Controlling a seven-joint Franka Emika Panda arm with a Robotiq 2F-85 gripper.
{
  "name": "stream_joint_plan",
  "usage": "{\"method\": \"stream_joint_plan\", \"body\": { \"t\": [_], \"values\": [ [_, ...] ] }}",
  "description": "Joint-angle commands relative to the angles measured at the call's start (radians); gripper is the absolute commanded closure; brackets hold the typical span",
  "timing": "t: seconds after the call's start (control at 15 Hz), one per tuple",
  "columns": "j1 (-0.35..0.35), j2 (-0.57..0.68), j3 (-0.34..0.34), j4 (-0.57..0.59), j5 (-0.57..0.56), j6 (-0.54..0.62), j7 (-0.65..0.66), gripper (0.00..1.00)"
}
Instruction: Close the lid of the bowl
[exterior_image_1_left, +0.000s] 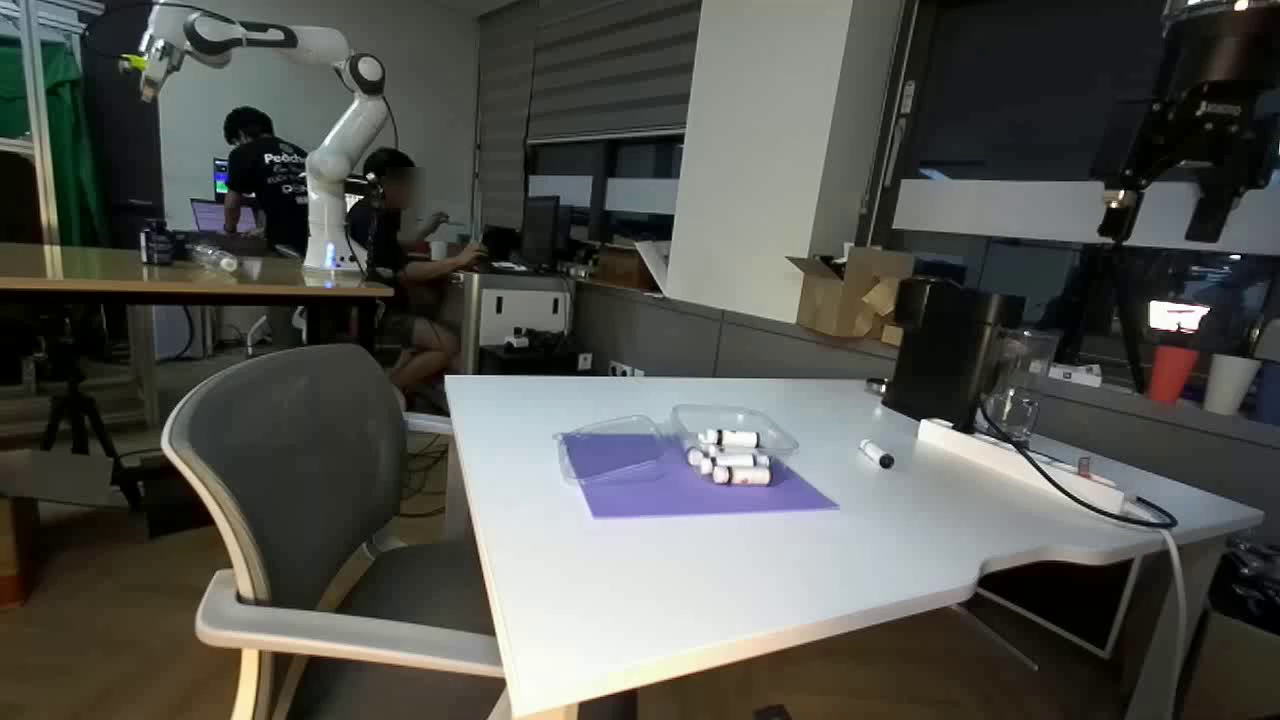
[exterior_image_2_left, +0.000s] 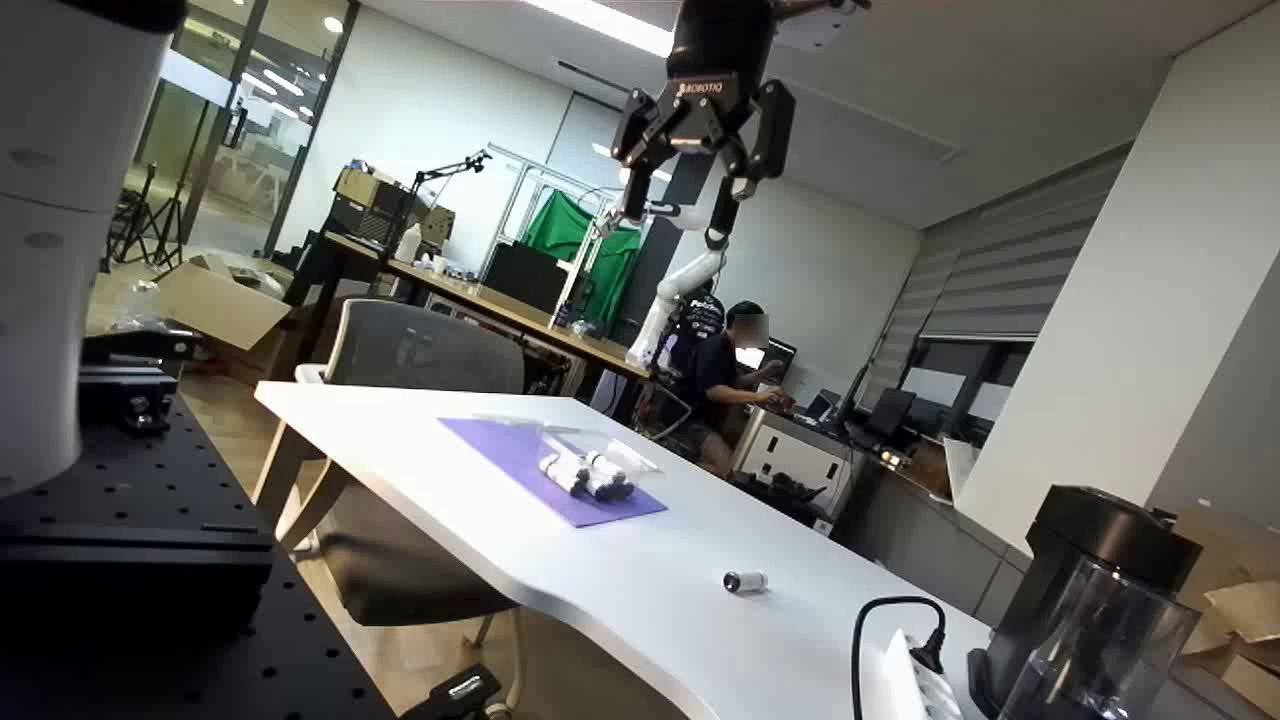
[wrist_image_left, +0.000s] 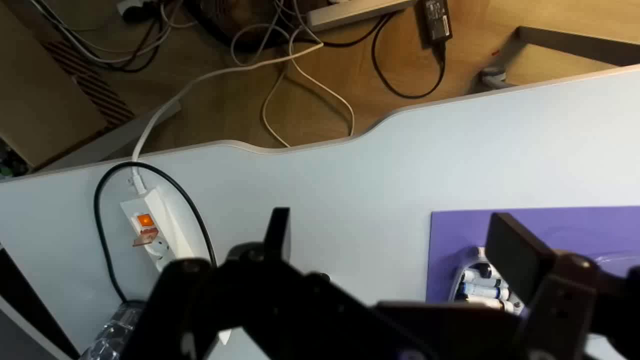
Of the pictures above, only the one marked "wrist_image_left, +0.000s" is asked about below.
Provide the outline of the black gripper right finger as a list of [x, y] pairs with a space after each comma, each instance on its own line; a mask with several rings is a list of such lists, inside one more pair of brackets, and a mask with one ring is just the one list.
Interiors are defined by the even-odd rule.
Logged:
[[524, 301], [513, 351], [524, 360], [585, 360], [590, 334], [640, 360], [640, 271], [605, 271], [575, 251], [555, 251], [509, 212], [490, 215], [486, 255]]

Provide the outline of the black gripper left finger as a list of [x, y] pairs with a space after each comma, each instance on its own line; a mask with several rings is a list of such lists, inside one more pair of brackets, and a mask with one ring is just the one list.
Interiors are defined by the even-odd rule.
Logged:
[[289, 212], [270, 213], [260, 242], [223, 262], [170, 262], [122, 360], [205, 360], [218, 334], [240, 328], [270, 360], [428, 360], [428, 345], [328, 275], [287, 262]]

